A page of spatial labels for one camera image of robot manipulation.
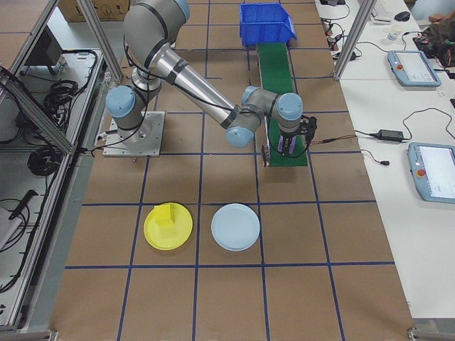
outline light blue plate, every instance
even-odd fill
[[[229,204],[221,207],[212,219],[215,241],[229,251],[243,251],[257,240],[260,231],[255,211],[245,205]]]

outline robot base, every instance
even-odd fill
[[[161,150],[161,141],[163,138],[164,116],[165,112],[147,112],[144,122],[151,126],[151,133],[136,144],[116,144],[112,147],[106,147],[103,156],[116,158],[131,158],[137,156],[159,156]],[[117,125],[112,120],[110,130],[117,129]],[[106,144],[115,144],[121,141],[118,134],[109,135]]]

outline brown paper floor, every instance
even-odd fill
[[[49,0],[0,0],[0,65],[9,69],[30,38]]]
[[[238,102],[259,85],[255,51],[238,37],[244,1],[189,2],[176,48]],[[353,134],[316,6],[281,2],[299,34],[290,58],[316,140]],[[355,139],[311,147],[308,168],[263,168],[262,129],[239,150],[168,85],[151,107],[167,111],[160,158],[97,154],[51,323],[62,340],[407,340],[412,319]],[[190,210],[194,230],[158,251],[142,226],[167,201]],[[231,202],[262,226],[238,253],[210,232]]]

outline cardboard box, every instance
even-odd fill
[[[101,21],[123,21],[129,10],[129,0],[92,0]],[[85,21],[76,0],[60,0],[58,8],[68,23]]]

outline touchscreen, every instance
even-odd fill
[[[432,197],[455,198],[455,157],[449,148],[420,146]]]
[[[434,82],[434,77],[420,53],[399,53],[406,76],[411,82]]]

